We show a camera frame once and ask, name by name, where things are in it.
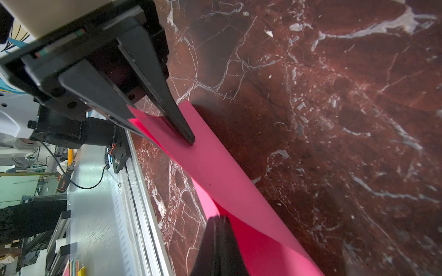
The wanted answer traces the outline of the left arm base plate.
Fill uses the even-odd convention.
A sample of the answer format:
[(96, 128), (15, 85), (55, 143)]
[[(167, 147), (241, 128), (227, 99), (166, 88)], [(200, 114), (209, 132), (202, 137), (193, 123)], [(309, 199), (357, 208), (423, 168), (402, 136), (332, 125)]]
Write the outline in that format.
[(118, 174), (130, 157), (130, 147), (125, 129), (115, 126), (112, 142), (105, 150), (105, 166)]

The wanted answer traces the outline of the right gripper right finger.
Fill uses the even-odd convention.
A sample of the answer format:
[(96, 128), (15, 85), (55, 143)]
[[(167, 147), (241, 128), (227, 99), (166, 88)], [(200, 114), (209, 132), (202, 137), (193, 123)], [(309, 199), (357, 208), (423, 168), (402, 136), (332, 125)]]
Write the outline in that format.
[(221, 216), (219, 261), (221, 276), (248, 276), (237, 239), (227, 216)]

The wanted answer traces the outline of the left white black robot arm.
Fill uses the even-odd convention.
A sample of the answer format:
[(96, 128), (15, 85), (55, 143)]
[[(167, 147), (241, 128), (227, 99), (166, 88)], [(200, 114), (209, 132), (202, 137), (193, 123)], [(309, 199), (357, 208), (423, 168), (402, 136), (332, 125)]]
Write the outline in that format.
[(75, 125), (96, 110), (135, 132), (144, 97), (187, 143), (195, 136), (169, 90), (169, 48), (154, 1), (2, 1), (1, 41), (17, 20), (34, 41), (1, 58), (6, 82)]

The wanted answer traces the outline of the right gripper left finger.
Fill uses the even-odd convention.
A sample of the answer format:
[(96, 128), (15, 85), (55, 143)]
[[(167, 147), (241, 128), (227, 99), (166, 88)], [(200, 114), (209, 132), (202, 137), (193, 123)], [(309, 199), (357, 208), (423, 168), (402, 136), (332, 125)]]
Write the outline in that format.
[(190, 276), (218, 276), (220, 273), (219, 262), (219, 223), (220, 217), (210, 217), (198, 255)]

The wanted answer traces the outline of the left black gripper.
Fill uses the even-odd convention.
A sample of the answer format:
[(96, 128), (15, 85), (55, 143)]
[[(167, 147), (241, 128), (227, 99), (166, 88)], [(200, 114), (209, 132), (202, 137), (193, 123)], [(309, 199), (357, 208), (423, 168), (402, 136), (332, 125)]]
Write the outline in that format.
[(154, 1), (2, 1), (1, 40), (18, 21), (34, 41), (1, 58), (8, 85), (81, 121), (94, 109), (153, 142), (129, 122), (147, 97), (190, 145), (195, 136), (166, 82), (169, 48)]

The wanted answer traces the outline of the pink square paper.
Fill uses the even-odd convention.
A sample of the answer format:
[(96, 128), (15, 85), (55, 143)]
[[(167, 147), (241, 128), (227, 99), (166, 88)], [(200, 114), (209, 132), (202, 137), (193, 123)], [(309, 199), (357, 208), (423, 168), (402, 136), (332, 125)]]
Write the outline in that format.
[(196, 141), (190, 146), (163, 119), (131, 108), (131, 120), (192, 178), (206, 215), (228, 215), (251, 276), (320, 276), (294, 235), (195, 108), (179, 105)]

